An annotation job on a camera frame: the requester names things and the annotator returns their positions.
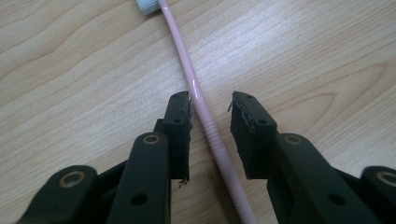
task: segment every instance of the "white plastic tip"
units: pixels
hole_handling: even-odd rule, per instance
[[[161,8],[158,0],[136,0],[136,3],[145,16]]]

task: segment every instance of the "wood grain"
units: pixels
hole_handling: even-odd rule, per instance
[[[229,132],[233,91],[281,132],[310,139],[359,176],[396,169],[394,1],[171,0],[197,75],[259,223],[276,223],[265,181],[247,181]],[[132,0],[0,2],[0,223],[73,164],[99,173],[184,91],[163,16]],[[173,223],[238,223],[197,119],[191,182],[173,182]]]

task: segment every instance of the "clamp jaw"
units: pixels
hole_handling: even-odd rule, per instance
[[[190,180],[190,118],[189,93],[174,94],[128,161],[100,175],[82,165],[54,174],[18,223],[170,223],[170,180]]]
[[[330,166],[312,143],[279,133],[256,98],[233,93],[231,132],[247,179],[267,179],[279,223],[395,223],[396,171],[373,166],[361,178]]]

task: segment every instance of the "screw hole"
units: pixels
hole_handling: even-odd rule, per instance
[[[148,196],[144,193],[136,194],[132,199],[131,203],[133,205],[139,206],[144,204],[148,200]]]
[[[339,195],[329,194],[327,197],[332,203],[335,203],[337,205],[346,205],[346,201],[344,200],[344,198]]]

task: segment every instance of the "table surface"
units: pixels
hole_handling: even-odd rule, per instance
[[[264,180],[247,181],[230,133],[233,91],[281,132],[310,139],[360,176],[396,169],[394,1],[171,0],[211,111],[259,223],[276,223]],[[98,173],[188,87],[161,13],[132,0],[0,2],[0,223],[18,220],[48,178]],[[196,116],[191,181],[172,186],[173,223],[239,223]]]

